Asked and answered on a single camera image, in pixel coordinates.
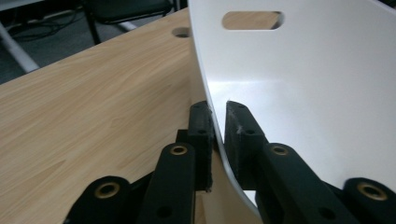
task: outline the wood grain surface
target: wood grain surface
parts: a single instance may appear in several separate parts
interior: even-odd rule
[[[62,223],[95,179],[154,169],[188,124],[191,40],[172,31],[189,25],[182,10],[0,86],[0,223]]]

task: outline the handle cutout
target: handle cutout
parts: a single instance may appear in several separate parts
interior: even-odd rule
[[[227,30],[275,30],[283,18],[278,11],[231,11],[224,15],[222,25]]]

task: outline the curved white sheet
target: curved white sheet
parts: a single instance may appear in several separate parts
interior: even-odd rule
[[[372,0],[190,1],[192,36],[224,135],[228,100],[270,142],[336,187],[367,177],[396,191],[396,10]],[[281,11],[270,31],[229,31],[230,11]]]

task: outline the screw hole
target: screw hole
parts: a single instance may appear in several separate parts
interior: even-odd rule
[[[107,199],[116,195],[120,191],[120,185],[116,182],[102,184],[95,191],[95,197],[98,199]]]
[[[276,154],[276,155],[279,155],[279,156],[286,156],[286,155],[288,155],[288,150],[287,149],[285,149],[285,148],[283,148],[283,147],[273,147],[272,148],[272,151]]]
[[[334,213],[331,209],[329,209],[329,208],[320,207],[320,208],[318,209],[318,211],[319,211],[320,215],[321,215],[322,217],[326,218],[326,219],[329,219],[329,220],[335,219],[335,213]]]
[[[157,217],[167,218],[170,216],[172,216],[172,208],[169,206],[163,206],[157,210]]]
[[[182,146],[176,146],[171,148],[171,153],[176,156],[186,154],[187,151],[187,148]]]
[[[388,196],[384,190],[369,184],[369,183],[359,183],[358,190],[366,197],[377,201],[385,201]]]

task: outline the black chair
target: black chair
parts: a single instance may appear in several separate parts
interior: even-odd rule
[[[95,21],[115,24],[158,15],[166,16],[172,8],[177,11],[177,0],[81,0],[95,45],[100,44]]]

